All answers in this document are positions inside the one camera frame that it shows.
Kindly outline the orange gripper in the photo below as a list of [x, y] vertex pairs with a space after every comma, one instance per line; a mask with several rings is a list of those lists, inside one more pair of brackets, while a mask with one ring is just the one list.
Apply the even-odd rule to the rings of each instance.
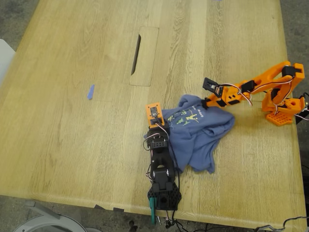
[[205, 109], [209, 107], [226, 107], [241, 102], [241, 91], [237, 86], [225, 85], [219, 88], [219, 97], [214, 94], [205, 97], [202, 100], [202, 106]]

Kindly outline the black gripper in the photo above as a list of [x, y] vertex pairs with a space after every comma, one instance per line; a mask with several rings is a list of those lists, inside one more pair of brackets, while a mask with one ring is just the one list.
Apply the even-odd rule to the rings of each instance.
[[154, 127], [148, 128], [148, 132], [146, 135], [146, 141], [150, 142], [153, 139], [164, 139], [165, 141], [169, 140], [169, 127]]

